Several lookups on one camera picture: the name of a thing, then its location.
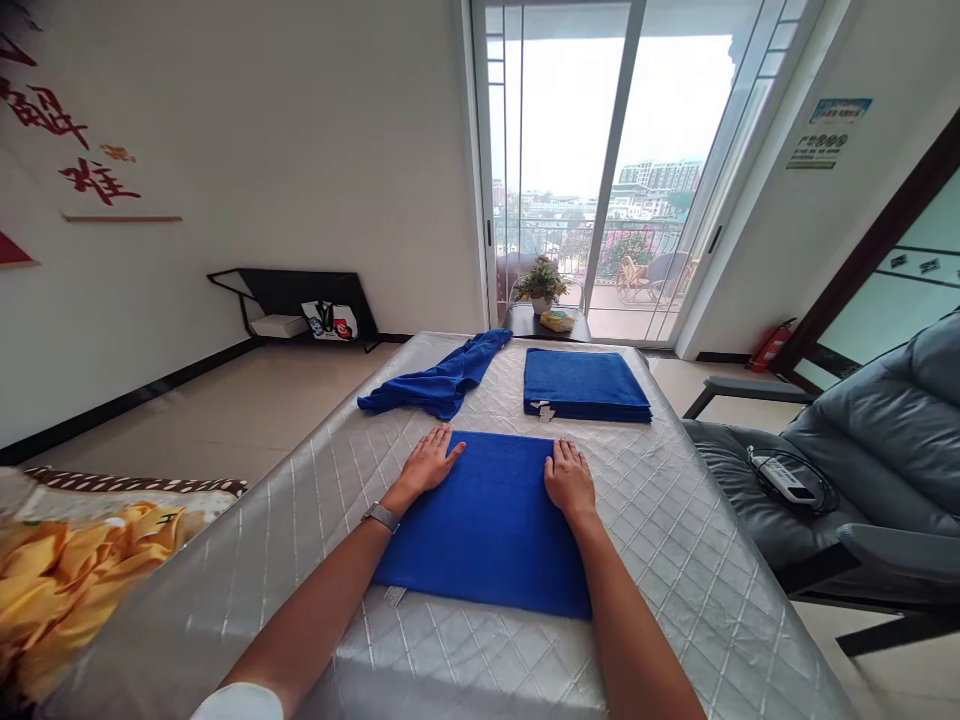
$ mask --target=silver quilted bed cover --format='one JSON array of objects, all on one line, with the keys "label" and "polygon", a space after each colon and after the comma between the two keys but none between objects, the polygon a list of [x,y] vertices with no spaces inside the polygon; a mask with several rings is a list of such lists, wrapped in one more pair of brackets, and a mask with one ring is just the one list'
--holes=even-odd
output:
[{"label": "silver quilted bed cover", "polygon": [[[356,397],[465,340],[421,333],[404,345],[123,603],[40,716],[188,718],[436,422],[409,408],[370,417]],[[654,422],[525,415],[528,347],[621,353]],[[635,350],[512,340],[452,425],[576,440],[611,538],[711,718],[856,717]],[[410,592],[393,608],[373,586],[298,717],[605,715],[588,623]]]}]

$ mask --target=crumpled blue towel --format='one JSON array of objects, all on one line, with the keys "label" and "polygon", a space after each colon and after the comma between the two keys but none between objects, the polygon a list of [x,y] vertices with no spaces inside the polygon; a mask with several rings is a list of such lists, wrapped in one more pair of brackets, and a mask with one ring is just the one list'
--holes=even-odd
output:
[{"label": "crumpled blue towel", "polygon": [[650,402],[619,353],[527,350],[523,411],[547,402],[557,417],[609,422],[651,421]]},{"label": "crumpled blue towel", "polygon": [[439,364],[388,380],[367,397],[357,398],[357,405],[375,414],[414,405],[439,420],[449,420],[460,411],[467,390],[480,384],[497,350],[512,337],[503,328],[477,333]]}]

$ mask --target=small wooden table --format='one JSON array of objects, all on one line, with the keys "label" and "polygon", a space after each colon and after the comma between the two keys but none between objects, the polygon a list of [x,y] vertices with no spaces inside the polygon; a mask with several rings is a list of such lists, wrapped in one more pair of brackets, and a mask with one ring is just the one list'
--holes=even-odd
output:
[{"label": "small wooden table", "polygon": [[533,314],[533,305],[529,303],[518,303],[507,310],[507,315],[503,319],[503,327],[512,330],[514,337],[566,340],[567,342],[593,342],[590,327],[587,325],[587,318],[579,309],[562,306],[558,306],[556,309],[562,310],[576,321],[573,330],[568,333],[558,333],[546,325],[541,325],[540,316]]}]

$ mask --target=watch strap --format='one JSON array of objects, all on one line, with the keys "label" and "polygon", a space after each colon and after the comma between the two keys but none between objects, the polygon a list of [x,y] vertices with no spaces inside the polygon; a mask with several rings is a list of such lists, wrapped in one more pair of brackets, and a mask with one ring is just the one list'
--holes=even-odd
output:
[{"label": "watch strap", "polygon": [[371,505],[370,508],[363,514],[364,520],[366,520],[368,517],[373,518],[377,522],[381,523],[391,533],[396,533],[397,528],[400,527],[400,518],[398,518],[378,502],[375,502],[373,505]]}]

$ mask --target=tissue box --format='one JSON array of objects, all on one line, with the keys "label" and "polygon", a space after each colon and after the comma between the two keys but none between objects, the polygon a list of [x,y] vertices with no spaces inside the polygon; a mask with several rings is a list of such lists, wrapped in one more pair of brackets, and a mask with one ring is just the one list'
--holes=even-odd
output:
[{"label": "tissue box", "polygon": [[576,320],[561,310],[551,310],[540,315],[540,324],[554,332],[570,332],[575,322]]},{"label": "tissue box", "polygon": [[307,321],[299,315],[267,315],[250,323],[257,335],[294,337],[306,331]]}]

